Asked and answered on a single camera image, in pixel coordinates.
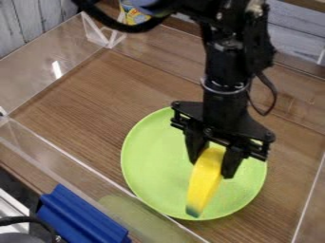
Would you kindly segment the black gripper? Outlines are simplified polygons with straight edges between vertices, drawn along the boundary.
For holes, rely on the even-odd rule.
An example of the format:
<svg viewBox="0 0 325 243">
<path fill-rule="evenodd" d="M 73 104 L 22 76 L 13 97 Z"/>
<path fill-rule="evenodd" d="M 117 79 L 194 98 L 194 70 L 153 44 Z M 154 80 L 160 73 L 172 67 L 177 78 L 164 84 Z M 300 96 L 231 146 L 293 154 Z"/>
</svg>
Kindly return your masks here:
<svg viewBox="0 0 325 243">
<path fill-rule="evenodd" d="M 267 160 L 275 133 L 251 116 L 251 86 L 233 91 L 204 90 L 202 102 L 172 103 L 172 125 L 186 136 L 188 157 L 196 163 L 208 142 L 225 146 L 221 174 L 235 177 L 244 158 Z"/>
</svg>

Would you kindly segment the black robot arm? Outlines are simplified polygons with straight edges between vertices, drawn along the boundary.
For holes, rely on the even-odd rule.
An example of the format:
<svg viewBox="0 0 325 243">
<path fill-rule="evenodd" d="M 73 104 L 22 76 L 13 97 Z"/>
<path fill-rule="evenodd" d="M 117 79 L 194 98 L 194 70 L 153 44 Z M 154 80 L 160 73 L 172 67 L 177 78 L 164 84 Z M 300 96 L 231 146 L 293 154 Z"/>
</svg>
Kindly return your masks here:
<svg viewBox="0 0 325 243">
<path fill-rule="evenodd" d="M 206 51 L 204 100 L 172 104 L 172 125 L 185 133 L 192 162 L 210 142 L 227 147 L 221 175 L 232 178 L 245 159 L 268 158 L 276 140 L 248 110 L 253 80 L 271 84 L 263 74 L 276 54 L 269 5 L 265 0 L 141 0 L 138 8 L 156 17 L 181 12 L 200 25 Z"/>
</svg>

